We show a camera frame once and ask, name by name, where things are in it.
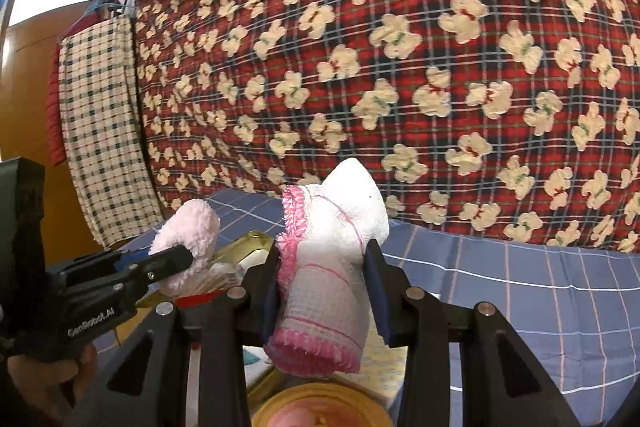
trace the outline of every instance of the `bed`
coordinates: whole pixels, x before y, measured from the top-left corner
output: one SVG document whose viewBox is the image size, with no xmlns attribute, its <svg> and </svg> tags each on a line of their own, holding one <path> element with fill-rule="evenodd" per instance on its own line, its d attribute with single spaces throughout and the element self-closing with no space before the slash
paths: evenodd
<svg viewBox="0 0 640 427">
<path fill-rule="evenodd" d="M 282 206 L 264 194 L 226 188 L 207 198 L 221 219 L 220 247 L 250 230 L 284 229 Z M 123 248 L 123 267 L 146 255 L 155 230 Z M 463 237 L 395 219 L 382 250 L 412 284 L 442 301 L 494 303 L 533 350 L 581 425 L 610 419 L 638 376 L 640 260 L 618 252 L 550 248 Z M 98 339 L 100 363 L 117 349 Z M 459 354 L 450 351 L 452 423 L 461 425 Z M 392 411 L 396 410 L 398 401 Z"/>
</svg>

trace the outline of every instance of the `plaid blanket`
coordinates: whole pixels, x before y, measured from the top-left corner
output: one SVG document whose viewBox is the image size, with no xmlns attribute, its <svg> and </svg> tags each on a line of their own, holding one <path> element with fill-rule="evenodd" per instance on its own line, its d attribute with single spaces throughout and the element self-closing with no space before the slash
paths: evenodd
<svg viewBox="0 0 640 427">
<path fill-rule="evenodd" d="M 639 251 L 638 0 L 138 0 L 164 204 L 358 158 L 390 216 Z"/>
<path fill-rule="evenodd" d="M 209 197 L 220 247 L 250 230 L 284 230 L 282 204 L 225 189 Z M 382 250 L 412 284 L 472 307 L 490 301 L 511 321 L 582 425 L 610 419 L 640 373 L 640 258 L 435 232 L 395 219 Z M 146 249 L 150 230 L 124 248 Z M 132 263 L 146 250 L 122 261 Z M 453 427 L 462 425 L 460 354 L 451 345 Z"/>
<path fill-rule="evenodd" d="M 78 200 L 107 246 L 162 220 L 141 149 L 131 22 L 101 22 L 62 41 L 60 118 Z"/>
</svg>

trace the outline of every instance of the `white terry cloth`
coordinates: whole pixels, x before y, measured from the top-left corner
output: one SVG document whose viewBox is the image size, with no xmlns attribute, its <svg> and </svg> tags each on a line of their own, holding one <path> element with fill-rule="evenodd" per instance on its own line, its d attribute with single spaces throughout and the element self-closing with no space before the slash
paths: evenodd
<svg viewBox="0 0 640 427">
<path fill-rule="evenodd" d="M 165 295 L 179 295 L 186 280 L 204 270 L 216 248 L 220 218 L 206 201 L 189 200 L 178 208 L 154 238 L 149 255 L 185 245 L 193 255 L 191 266 L 160 282 L 160 291 Z"/>
<path fill-rule="evenodd" d="M 265 351 L 301 377 L 357 373 L 369 327 L 363 254 L 369 240 L 382 244 L 389 233 L 380 191 L 349 158 L 321 185 L 287 187 L 282 206 L 286 231 L 276 241 L 283 303 Z"/>
</svg>

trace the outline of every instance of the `hanging towel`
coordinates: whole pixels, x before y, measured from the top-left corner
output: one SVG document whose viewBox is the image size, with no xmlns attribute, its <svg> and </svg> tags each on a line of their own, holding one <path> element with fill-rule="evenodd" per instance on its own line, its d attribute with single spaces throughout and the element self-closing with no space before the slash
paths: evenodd
<svg viewBox="0 0 640 427">
<path fill-rule="evenodd" d="M 385 202 L 367 169 L 349 158 L 321 185 L 287 187 L 282 207 L 282 304 L 264 350 L 299 377 L 357 373 L 369 324 L 364 249 L 389 234 Z"/>
<path fill-rule="evenodd" d="M 140 141 L 132 27 L 116 17 L 62 41 L 60 120 L 84 219 L 103 246 L 162 221 Z"/>
<path fill-rule="evenodd" d="M 90 28 L 100 22 L 100 13 L 97 11 L 82 17 L 70 30 L 69 35 L 75 35 L 82 30 Z M 60 68 L 60 44 L 51 57 L 51 69 L 49 82 L 47 83 L 47 140 L 49 141 L 49 153 L 54 166 L 60 165 L 66 160 L 65 143 L 62 138 L 62 123 L 60 122 L 60 96 L 58 94 L 58 70 Z"/>
</svg>

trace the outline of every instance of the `metal bolt head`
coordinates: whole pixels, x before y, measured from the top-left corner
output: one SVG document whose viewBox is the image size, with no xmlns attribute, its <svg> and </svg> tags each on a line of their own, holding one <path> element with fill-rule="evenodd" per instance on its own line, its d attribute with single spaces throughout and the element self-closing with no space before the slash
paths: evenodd
<svg viewBox="0 0 640 427">
<path fill-rule="evenodd" d="M 495 313 L 495 306 L 491 302 L 481 302 L 478 304 L 478 313 L 490 317 Z"/>
<path fill-rule="evenodd" d="M 233 286 L 226 292 L 230 299 L 241 299 L 246 295 L 246 290 L 242 286 Z"/>
<path fill-rule="evenodd" d="M 424 290 L 422 288 L 418 288 L 418 286 L 411 286 L 411 288 L 406 289 L 404 294 L 413 301 L 419 301 L 424 297 Z"/>
<path fill-rule="evenodd" d="M 166 317 L 172 311 L 174 311 L 174 305 L 168 301 L 161 302 L 160 304 L 158 304 L 158 306 L 156 306 L 156 313 L 158 315 L 161 315 L 162 317 Z"/>
</svg>

